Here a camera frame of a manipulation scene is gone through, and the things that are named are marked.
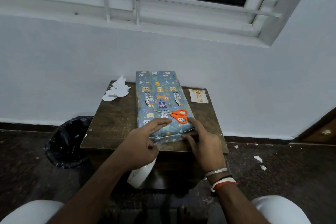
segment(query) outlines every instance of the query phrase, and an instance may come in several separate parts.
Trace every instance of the white wall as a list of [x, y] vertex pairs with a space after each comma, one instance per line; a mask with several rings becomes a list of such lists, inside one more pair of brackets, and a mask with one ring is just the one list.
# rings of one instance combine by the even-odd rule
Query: white wall
[[0, 16], [0, 121], [94, 114], [112, 79], [175, 70], [225, 135], [286, 139], [336, 105], [336, 0], [302, 0], [271, 48]]

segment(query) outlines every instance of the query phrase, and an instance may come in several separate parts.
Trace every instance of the trash bin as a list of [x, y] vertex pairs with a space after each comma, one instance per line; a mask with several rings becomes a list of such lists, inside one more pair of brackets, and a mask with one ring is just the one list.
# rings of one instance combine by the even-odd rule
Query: trash bin
[[81, 166], [89, 161], [80, 145], [93, 116], [78, 116], [59, 126], [44, 150], [50, 162], [62, 169]]

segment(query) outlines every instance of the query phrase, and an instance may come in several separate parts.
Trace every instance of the right hand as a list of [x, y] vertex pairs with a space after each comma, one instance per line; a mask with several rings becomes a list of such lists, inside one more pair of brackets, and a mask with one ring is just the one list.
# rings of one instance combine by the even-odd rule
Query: right hand
[[[196, 160], [205, 173], [216, 169], [225, 168], [225, 159], [222, 152], [222, 142], [215, 134], [205, 130], [202, 123], [188, 117], [188, 121], [195, 127], [196, 132], [183, 135], [191, 146]], [[199, 142], [196, 143], [193, 135], [199, 135]]]

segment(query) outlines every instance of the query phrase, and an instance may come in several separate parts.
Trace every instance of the blue wrapping paper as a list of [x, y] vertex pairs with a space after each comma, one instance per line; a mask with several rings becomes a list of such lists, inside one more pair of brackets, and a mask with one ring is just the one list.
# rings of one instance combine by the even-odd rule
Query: blue wrapping paper
[[150, 135], [154, 142], [164, 144], [180, 141], [182, 134], [188, 133], [194, 128], [189, 122], [181, 124], [170, 115], [154, 111], [185, 109], [188, 111], [188, 117], [194, 117], [174, 71], [138, 71], [136, 73], [136, 90], [138, 128], [154, 118], [172, 119], [169, 125]]

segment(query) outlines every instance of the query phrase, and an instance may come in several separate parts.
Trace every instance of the bracelet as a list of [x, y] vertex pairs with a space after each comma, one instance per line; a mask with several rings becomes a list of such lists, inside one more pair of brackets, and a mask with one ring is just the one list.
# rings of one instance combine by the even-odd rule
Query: bracelet
[[212, 186], [211, 186], [211, 191], [212, 192], [215, 192], [215, 188], [218, 189], [220, 186], [224, 185], [224, 184], [228, 184], [228, 183], [234, 183], [234, 184], [237, 184], [236, 181], [231, 178], [231, 177], [228, 177], [228, 178], [224, 178], [224, 179], [221, 179], [220, 181], [218, 182], [215, 182]]
[[216, 173], [227, 172], [227, 171], [229, 171], [229, 169], [227, 169], [227, 168], [216, 169], [216, 170], [214, 170], [214, 171], [207, 172], [207, 173], [205, 174], [205, 177], [210, 176], [210, 175], [214, 175], [214, 174], [216, 174]]

